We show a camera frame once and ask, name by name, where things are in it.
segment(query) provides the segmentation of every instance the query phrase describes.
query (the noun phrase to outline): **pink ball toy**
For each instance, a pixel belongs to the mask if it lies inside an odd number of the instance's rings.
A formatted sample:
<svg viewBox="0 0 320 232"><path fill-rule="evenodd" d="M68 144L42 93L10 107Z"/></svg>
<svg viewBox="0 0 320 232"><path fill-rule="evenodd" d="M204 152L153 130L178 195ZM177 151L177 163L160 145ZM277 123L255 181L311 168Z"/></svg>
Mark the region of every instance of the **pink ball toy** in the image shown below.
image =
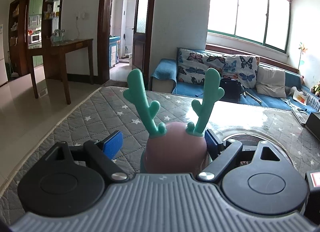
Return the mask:
<svg viewBox="0 0 320 232"><path fill-rule="evenodd" d="M202 104L193 100L191 105L199 119L194 125L182 122L156 126L154 118L160 109L158 101L150 104L144 89L143 76L139 69L130 72L127 79L129 89L124 97L136 106L139 116L149 132L146 149L141 157L140 171L149 173L186 173L194 176L207 164L207 144L203 136L214 103L224 96L219 88L220 75L210 68L205 73Z"/></svg>
<svg viewBox="0 0 320 232"><path fill-rule="evenodd" d="M148 139L143 157L148 173L185 173L194 175L205 167L207 144L204 137L186 132L182 122L166 124L164 136Z"/></svg>

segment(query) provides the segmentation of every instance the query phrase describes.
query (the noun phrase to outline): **red label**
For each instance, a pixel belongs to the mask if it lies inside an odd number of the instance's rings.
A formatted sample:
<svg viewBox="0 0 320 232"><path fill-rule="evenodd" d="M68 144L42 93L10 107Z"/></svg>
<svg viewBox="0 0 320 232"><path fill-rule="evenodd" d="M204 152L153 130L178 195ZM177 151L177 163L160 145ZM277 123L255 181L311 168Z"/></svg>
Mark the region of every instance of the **red label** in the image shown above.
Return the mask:
<svg viewBox="0 0 320 232"><path fill-rule="evenodd" d="M313 187L320 187L320 172L310 173Z"/></svg>

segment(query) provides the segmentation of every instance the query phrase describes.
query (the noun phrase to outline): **refrigerator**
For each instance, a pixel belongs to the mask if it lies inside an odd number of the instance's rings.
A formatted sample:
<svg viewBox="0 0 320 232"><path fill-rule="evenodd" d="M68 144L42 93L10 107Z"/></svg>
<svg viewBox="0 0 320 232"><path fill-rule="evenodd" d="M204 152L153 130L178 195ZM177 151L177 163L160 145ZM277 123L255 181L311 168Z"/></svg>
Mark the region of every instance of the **refrigerator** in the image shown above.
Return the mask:
<svg viewBox="0 0 320 232"><path fill-rule="evenodd" d="M3 25L0 25L0 86L7 83L7 71L4 63L4 51L3 51Z"/></svg>

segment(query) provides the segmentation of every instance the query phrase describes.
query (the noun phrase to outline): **microwave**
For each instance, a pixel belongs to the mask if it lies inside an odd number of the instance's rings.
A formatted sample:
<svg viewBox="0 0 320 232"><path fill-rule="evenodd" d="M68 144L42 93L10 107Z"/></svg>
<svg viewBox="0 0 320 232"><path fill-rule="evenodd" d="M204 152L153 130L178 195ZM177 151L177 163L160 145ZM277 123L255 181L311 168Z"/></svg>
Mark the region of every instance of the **microwave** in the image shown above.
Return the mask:
<svg viewBox="0 0 320 232"><path fill-rule="evenodd" d="M41 33L31 35L31 43L41 41Z"/></svg>

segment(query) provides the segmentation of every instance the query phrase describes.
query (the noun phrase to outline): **window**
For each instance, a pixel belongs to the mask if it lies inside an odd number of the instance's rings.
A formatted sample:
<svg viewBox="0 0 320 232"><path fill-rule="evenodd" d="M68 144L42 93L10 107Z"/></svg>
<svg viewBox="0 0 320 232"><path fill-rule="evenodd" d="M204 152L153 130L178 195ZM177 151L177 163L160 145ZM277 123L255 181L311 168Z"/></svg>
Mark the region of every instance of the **window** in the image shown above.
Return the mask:
<svg viewBox="0 0 320 232"><path fill-rule="evenodd" d="M211 0L208 31L286 52L291 0Z"/></svg>

